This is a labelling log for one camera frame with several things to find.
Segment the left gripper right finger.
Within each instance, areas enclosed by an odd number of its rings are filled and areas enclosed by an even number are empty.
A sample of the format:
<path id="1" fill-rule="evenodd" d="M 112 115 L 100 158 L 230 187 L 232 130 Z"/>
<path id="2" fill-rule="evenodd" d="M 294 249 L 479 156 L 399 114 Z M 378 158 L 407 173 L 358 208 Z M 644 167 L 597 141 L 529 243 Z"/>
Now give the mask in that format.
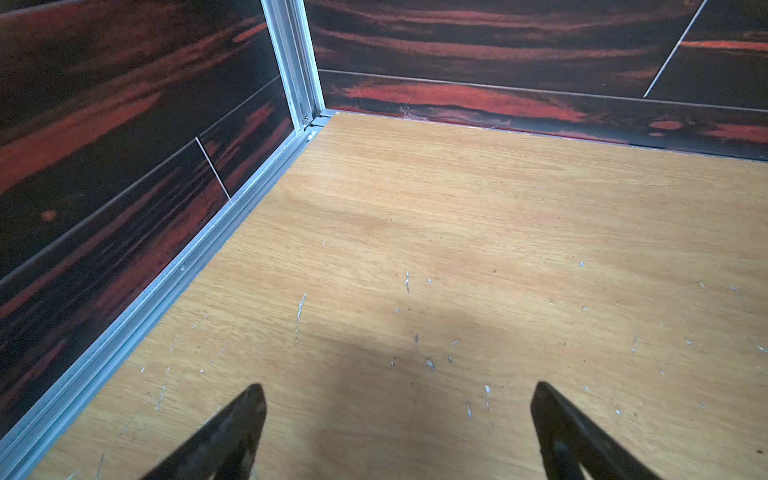
<path id="1" fill-rule="evenodd" d="M 530 409 L 549 479 L 658 477 L 550 383 L 537 383 Z"/>

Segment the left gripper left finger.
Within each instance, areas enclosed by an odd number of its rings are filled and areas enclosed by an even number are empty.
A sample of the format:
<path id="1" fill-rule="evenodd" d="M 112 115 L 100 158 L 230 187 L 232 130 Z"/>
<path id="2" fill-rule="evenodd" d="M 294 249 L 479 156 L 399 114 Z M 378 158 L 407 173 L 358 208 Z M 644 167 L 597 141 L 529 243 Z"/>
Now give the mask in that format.
<path id="1" fill-rule="evenodd" d="M 146 479 L 249 479 L 267 417 L 260 384 L 242 391 Z"/>

